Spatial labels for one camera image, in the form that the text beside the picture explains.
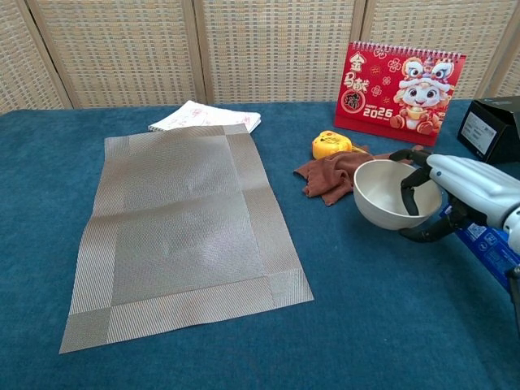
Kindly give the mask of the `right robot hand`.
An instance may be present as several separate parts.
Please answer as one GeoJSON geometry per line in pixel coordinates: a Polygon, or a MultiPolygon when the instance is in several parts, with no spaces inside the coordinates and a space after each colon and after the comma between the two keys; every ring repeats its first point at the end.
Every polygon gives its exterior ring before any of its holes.
{"type": "Polygon", "coordinates": [[[401,198],[409,215],[418,215],[414,190],[429,180],[445,190],[451,206],[450,213],[427,229],[404,228],[402,236],[418,243],[434,242],[476,223],[506,232],[508,246],[519,251],[519,180],[485,162],[423,149],[400,149],[389,159],[418,165],[401,181],[401,198]]]}

